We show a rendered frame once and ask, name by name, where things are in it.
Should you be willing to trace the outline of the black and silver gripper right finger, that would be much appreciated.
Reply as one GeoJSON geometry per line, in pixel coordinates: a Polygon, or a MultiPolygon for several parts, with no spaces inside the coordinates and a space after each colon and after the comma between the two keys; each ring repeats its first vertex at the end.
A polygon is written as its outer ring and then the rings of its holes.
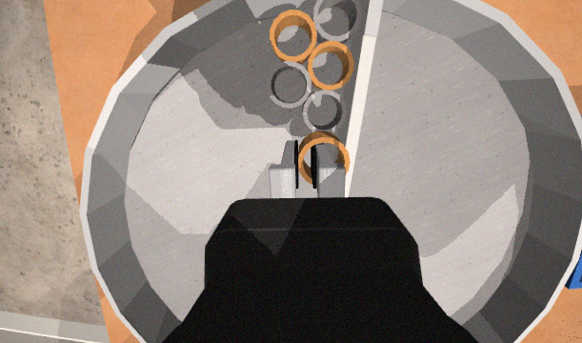
{"type": "Polygon", "coordinates": [[[311,179],[317,198],[345,197],[346,168],[331,162],[324,143],[311,147],[311,179]]]}

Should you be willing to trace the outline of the grey metal bushing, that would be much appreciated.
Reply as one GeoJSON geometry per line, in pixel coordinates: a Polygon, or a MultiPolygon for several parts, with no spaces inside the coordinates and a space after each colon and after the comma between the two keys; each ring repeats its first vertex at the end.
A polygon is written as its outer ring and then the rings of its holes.
{"type": "Polygon", "coordinates": [[[282,107],[282,108],[295,108],[297,106],[300,106],[303,102],[305,102],[311,92],[311,78],[309,73],[307,72],[307,70],[300,64],[293,62],[293,61],[285,61],[282,63],[277,64],[271,71],[270,74],[267,78],[267,91],[269,93],[269,96],[271,98],[271,100],[278,106],[282,107]],[[283,100],[281,100],[275,92],[274,89],[274,82],[275,79],[277,77],[278,74],[280,74],[282,71],[285,70],[295,70],[301,73],[301,75],[304,77],[305,82],[306,82],[306,90],[303,94],[303,96],[295,102],[285,102],[283,100]]]}
{"type": "Polygon", "coordinates": [[[343,100],[343,98],[341,97],[341,95],[339,95],[335,91],[321,90],[321,91],[314,91],[312,94],[310,94],[308,96],[307,100],[303,103],[302,113],[303,113],[304,121],[310,130],[312,130],[312,131],[329,131],[330,133],[332,133],[332,132],[335,132],[336,130],[338,130],[342,126],[342,124],[344,123],[344,121],[346,119],[347,109],[346,109],[346,103],[343,100]],[[333,101],[336,104],[337,111],[336,111],[336,115],[335,115],[334,119],[328,125],[317,126],[317,125],[314,125],[309,120],[307,112],[308,112],[308,106],[309,106],[310,102],[312,101],[312,99],[314,99],[316,96],[322,95],[322,94],[326,94],[333,99],[333,101]]]}
{"type": "Polygon", "coordinates": [[[344,44],[356,32],[361,22],[361,6],[359,0],[317,0],[312,14],[312,21],[317,31],[317,43],[321,44],[327,41],[338,41],[344,44]],[[318,14],[325,8],[338,7],[343,10],[349,19],[349,30],[346,34],[340,36],[331,36],[323,31],[318,21],[318,14]]]}

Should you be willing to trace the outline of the bronze bushing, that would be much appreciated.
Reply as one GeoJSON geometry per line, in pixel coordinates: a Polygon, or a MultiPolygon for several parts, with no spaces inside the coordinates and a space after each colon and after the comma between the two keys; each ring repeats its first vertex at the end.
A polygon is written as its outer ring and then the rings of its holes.
{"type": "Polygon", "coordinates": [[[307,64],[307,72],[310,75],[311,83],[313,84],[314,87],[318,88],[319,90],[332,91],[332,90],[341,88],[343,85],[345,85],[349,81],[349,79],[351,78],[351,75],[353,73],[353,65],[354,65],[354,62],[353,62],[352,54],[351,54],[350,50],[347,48],[347,46],[343,45],[342,43],[340,43],[338,41],[327,41],[327,42],[319,44],[312,51],[311,56],[308,60],[308,64],[307,64]],[[334,53],[335,55],[337,55],[339,57],[339,59],[342,62],[342,66],[343,66],[342,75],[341,75],[340,79],[334,85],[325,85],[325,84],[319,82],[313,74],[312,61],[318,54],[323,53],[323,52],[334,53]]]}
{"type": "Polygon", "coordinates": [[[317,31],[313,21],[306,13],[304,13],[301,10],[287,10],[280,13],[274,19],[270,29],[270,41],[272,49],[281,62],[293,61],[298,64],[305,63],[310,58],[311,53],[314,50],[316,44],[316,36],[317,31]],[[304,29],[309,35],[311,44],[309,48],[301,55],[287,56],[286,54],[282,53],[277,47],[277,39],[279,37],[280,32],[284,28],[289,26],[299,26],[302,29],[304,29]]]}
{"type": "Polygon", "coordinates": [[[335,161],[335,163],[343,163],[343,165],[346,168],[346,174],[349,171],[349,166],[350,166],[350,162],[351,162],[350,157],[349,157],[349,152],[344,147],[344,145],[341,143],[341,141],[335,135],[333,135],[332,133],[330,133],[328,131],[311,132],[309,135],[307,135],[302,140],[301,144],[299,145],[299,150],[298,150],[298,168],[299,168],[300,174],[310,184],[312,184],[311,167],[309,167],[306,164],[306,162],[304,161],[304,156],[305,156],[306,152],[308,151],[308,149],[310,149],[312,146],[314,146],[315,144],[323,143],[323,142],[324,143],[331,143],[338,148],[338,156],[337,156],[337,160],[335,161]]]}

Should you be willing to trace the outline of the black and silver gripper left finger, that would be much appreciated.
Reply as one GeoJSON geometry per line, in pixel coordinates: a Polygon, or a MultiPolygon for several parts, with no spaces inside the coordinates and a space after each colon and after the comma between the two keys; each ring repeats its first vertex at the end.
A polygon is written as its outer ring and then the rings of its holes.
{"type": "Polygon", "coordinates": [[[271,198],[296,198],[299,188],[298,140],[287,140],[281,164],[269,168],[271,198]]]}

